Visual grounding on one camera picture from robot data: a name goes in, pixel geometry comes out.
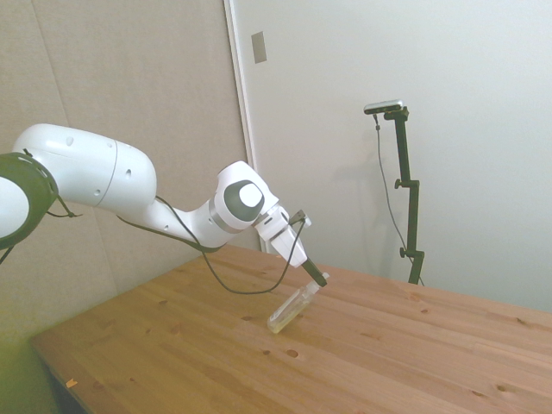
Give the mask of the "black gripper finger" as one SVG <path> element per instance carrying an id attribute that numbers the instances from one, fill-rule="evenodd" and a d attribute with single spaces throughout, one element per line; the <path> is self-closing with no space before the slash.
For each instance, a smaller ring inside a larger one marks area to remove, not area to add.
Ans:
<path id="1" fill-rule="evenodd" d="M 324 287 L 327 285 L 328 275 L 326 273 L 323 273 L 311 259 L 307 259 L 302 264 L 302 268 L 313 278 L 313 280 L 319 286 Z"/>

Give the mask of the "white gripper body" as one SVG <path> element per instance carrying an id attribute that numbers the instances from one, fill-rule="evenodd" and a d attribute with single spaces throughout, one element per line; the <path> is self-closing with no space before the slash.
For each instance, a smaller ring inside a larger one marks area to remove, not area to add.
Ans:
<path id="1" fill-rule="evenodd" d="M 295 223 L 309 226 L 309 218 L 302 210 L 290 216 L 281 205 L 274 205 L 254 222 L 254 228 L 291 266 L 299 267 L 308 256 L 298 232 L 292 228 Z"/>

